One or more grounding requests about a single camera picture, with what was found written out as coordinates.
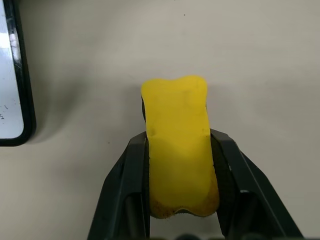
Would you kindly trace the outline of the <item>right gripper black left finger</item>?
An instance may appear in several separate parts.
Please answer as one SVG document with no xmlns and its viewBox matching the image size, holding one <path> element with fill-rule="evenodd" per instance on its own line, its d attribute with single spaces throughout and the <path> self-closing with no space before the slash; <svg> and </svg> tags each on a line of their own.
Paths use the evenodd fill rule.
<svg viewBox="0 0 320 240">
<path fill-rule="evenodd" d="M 130 139 L 104 180 L 87 240 L 149 238 L 148 146 L 145 132 Z"/>
</svg>

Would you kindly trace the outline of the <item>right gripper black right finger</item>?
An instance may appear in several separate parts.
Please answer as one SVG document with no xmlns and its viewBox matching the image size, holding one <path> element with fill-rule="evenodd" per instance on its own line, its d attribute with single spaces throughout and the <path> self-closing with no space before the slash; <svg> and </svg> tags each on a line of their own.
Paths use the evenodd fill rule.
<svg viewBox="0 0 320 240">
<path fill-rule="evenodd" d="M 219 191 L 217 217 L 226 240 L 303 239 L 267 176 L 226 133 L 211 130 Z"/>
</svg>

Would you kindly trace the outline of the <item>yellow eraser with black felt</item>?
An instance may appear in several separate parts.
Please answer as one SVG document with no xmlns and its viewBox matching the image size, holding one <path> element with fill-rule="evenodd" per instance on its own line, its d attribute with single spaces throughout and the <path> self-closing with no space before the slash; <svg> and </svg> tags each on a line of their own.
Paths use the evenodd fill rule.
<svg viewBox="0 0 320 240">
<path fill-rule="evenodd" d="M 235 186 L 223 152 L 211 134 L 207 82 L 200 76 L 151 79 L 141 86 L 150 213 L 227 214 Z"/>
</svg>

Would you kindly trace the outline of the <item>black-framed tabletop whiteboard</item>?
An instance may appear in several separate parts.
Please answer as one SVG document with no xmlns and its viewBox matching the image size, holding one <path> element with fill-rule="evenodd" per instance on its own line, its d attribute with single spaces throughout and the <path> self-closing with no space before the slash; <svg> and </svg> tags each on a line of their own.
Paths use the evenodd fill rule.
<svg viewBox="0 0 320 240">
<path fill-rule="evenodd" d="M 25 144 L 37 127 L 18 0 L 0 0 L 0 147 Z"/>
</svg>

